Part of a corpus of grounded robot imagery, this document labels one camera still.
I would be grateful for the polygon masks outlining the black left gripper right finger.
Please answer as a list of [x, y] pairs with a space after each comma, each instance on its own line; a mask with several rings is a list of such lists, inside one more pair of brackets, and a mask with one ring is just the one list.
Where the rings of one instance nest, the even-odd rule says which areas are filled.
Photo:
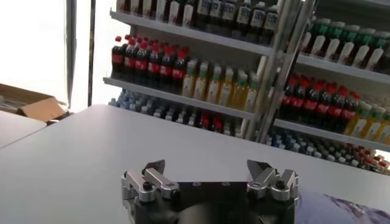
[[266, 162], [247, 160], [252, 181], [247, 183], [247, 192], [254, 199], [271, 197], [275, 201], [298, 202], [299, 175], [295, 170], [286, 169], [280, 173]]

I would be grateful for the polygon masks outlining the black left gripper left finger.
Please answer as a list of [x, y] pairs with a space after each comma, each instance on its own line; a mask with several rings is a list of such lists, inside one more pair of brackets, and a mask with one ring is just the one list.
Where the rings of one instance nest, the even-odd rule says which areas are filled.
[[180, 197], [180, 186], [167, 179], [163, 172], [165, 160], [147, 163], [138, 175], [134, 171], [125, 171], [121, 176], [122, 205], [130, 210], [131, 204], [138, 199], [142, 203], [152, 203], [161, 196], [170, 201]]

